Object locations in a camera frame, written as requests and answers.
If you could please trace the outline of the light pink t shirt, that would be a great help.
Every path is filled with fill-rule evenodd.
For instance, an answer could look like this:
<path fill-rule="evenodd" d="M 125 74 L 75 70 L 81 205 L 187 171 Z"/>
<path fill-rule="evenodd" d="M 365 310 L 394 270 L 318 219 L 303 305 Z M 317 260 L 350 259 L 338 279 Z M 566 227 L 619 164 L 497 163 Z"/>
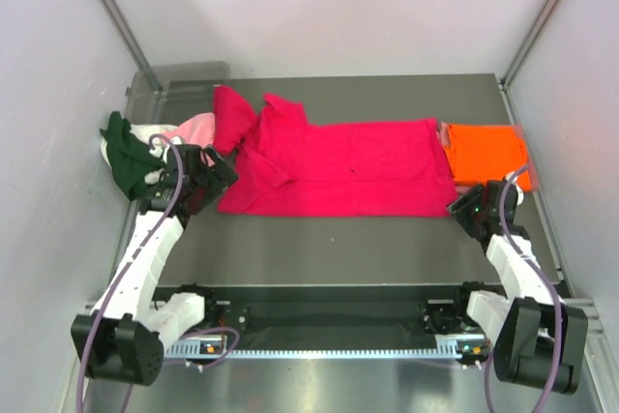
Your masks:
<path fill-rule="evenodd" d="M 213 112 L 200 113 L 179 125 L 166 136 L 170 140 L 180 140 L 184 144 L 211 146 L 216 135 L 216 115 Z"/>

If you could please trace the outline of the magenta t shirt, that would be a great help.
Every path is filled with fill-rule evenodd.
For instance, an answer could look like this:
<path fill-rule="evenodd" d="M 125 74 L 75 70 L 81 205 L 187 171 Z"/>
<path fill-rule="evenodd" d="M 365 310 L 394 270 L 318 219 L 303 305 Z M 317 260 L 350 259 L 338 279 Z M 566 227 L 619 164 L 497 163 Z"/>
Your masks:
<path fill-rule="evenodd" d="M 457 197 L 434 119 L 319 126 L 275 94 L 255 112 L 222 213 L 438 218 Z"/>

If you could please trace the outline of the right aluminium frame post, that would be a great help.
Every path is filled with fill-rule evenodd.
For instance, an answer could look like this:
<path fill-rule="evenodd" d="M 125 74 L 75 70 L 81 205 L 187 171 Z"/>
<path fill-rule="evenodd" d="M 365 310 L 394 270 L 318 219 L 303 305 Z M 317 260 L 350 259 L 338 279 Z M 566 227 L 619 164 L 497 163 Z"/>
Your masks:
<path fill-rule="evenodd" d="M 552 20 L 561 2 L 562 0 L 543 1 L 531 26 L 528 28 L 523 40 L 518 46 L 514 58 L 510 61 L 503 76 L 499 79 L 499 85 L 502 91 L 507 92 L 516 81 L 521 68 Z"/>

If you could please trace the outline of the left aluminium frame post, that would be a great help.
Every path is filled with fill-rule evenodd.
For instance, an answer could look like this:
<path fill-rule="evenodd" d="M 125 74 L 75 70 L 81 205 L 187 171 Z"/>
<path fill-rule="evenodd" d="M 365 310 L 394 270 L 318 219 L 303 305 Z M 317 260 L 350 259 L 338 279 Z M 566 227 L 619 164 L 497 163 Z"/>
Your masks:
<path fill-rule="evenodd" d="M 154 93 L 162 92 L 162 85 L 157 79 L 152 66 L 150 65 L 146 55 L 139 45 L 135 34 L 124 14 L 122 13 L 116 0 L 99 0 L 108 18 L 110 19 L 116 32 L 119 34 L 123 44 L 128 50 L 130 56 L 134 60 L 138 70 L 143 72 L 148 84 Z"/>

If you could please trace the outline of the grey plastic bin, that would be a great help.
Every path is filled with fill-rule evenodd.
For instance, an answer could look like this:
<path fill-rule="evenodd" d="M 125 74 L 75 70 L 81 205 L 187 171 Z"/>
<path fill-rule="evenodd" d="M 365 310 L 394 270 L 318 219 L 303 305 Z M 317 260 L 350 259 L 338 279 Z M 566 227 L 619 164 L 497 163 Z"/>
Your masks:
<path fill-rule="evenodd" d="M 155 66 L 138 71 L 127 89 L 125 117 L 134 124 L 180 125 L 213 108 L 214 90 L 230 82 L 223 61 Z"/>

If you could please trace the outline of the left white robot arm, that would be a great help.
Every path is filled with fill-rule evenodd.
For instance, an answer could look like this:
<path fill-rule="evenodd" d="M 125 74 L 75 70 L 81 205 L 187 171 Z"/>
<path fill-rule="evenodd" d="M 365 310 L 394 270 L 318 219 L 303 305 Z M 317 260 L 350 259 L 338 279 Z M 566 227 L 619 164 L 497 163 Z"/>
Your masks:
<path fill-rule="evenodd" d="M 133 236 L 112 282 L 89 313 L 78 315 L 71 336 L 83 379 L 149 386 L 170 348 L 191 328 L 209 332 L 218 307 L 185 286 L 154 304 L 162 271 L 192 216 L 239 179 L 213 146 L 170 145 L 157 184 L 139 200 Z"/>

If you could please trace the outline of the red t shirt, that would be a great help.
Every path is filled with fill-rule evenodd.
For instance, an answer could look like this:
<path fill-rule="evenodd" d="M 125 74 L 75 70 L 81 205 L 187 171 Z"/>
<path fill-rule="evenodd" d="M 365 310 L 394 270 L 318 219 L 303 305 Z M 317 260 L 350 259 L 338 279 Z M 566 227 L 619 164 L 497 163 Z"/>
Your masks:
<path fill-rule="evenodd" d="M 228 155 L 245 139 L 257 121 L 257 114 L 238 92 L 229 86 L 214 91 L 213 112 L 216 117 L 214 146 Z"/>

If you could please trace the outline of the dark green t shirt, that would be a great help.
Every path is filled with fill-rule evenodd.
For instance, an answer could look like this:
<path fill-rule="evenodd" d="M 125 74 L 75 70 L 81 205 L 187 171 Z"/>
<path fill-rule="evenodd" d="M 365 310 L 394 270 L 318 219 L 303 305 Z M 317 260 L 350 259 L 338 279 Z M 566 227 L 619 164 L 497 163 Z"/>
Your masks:
<path fill-rule="evenodd" d="M 148 191 L 146 177 L 163 169 L 164 163 L 132 133 L 130 121 L 118 111 L 109 115 L 107 128 L 100 129 L 100 133 L 105 142 L 103 153 L 117 187 L 128 200 L 139 199 Z"/>

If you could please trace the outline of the white t shirt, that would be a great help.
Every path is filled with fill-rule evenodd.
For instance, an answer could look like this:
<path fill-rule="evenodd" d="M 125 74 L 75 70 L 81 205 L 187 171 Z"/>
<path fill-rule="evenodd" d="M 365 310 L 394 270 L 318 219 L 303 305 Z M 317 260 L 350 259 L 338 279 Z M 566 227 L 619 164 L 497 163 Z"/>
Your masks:
<path fill-rule="evenodd" d="M 178 129 L 174 125 L 135 125 L 131 124 L 131 133 L 141 142 L 147 144 L 149 138 L 155 133 L 174 132 Z M 101 140 L 101 153 L 108 167 L 111 167 L 110 161 L 106 152 L 107 142 L 103 138 Z M 161 171 L 152 171 L 144 176 L 144 182 L 147 185 L 154 185 L 160 178 Z"/>

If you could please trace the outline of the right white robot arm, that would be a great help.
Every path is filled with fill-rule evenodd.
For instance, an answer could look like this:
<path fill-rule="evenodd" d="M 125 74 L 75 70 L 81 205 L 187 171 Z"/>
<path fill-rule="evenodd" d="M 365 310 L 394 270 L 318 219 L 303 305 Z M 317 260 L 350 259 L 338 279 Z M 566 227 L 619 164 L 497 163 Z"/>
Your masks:
<path fill-rule="evenodd" d="M 451 317 L 462 331 L 482 329 L 500 381 L 572 394 L 579 385 L 588 318 L 558 296 L 528 233 L 514 223 L 520 198 L 509 182 L 489 181 L 448 206 L 480 244 L 503 288 L 497 293 L 472 285 L 469 297 L 452 306 Z"/>

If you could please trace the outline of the aluminium frame post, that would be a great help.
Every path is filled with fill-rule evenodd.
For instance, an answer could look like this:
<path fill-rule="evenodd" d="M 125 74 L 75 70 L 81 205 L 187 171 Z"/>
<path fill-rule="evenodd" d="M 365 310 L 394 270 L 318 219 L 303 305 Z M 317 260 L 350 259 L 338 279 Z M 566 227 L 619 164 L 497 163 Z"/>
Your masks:
<path fill-rule="evenodd" d="M 514 58 L 510 61 L 503 76 L 499 79 L 499 85 L 502 91 L 507 92 L 516 81 L 521 68 L 552 20 L 561 2 L 562 0 L 543 1 L 531 26 L 528 28 L 523 40 L 518 46 Z"/>
<path fill-rule="evenodd" d="M 135 34 L 124 14 L 122 13 L 116 0 L 99 0 L 108 18 L 110 19 L 116 32 L 119 34 L 123 44 L 128 50 L 130 56 L 134 60 L 138 70 L 143 72 L 148 84 L 154 93 L 162 92 L 162 85 L 157 79 L 152 66 L 150 65 L 146 55 L 139 45 Z"/>

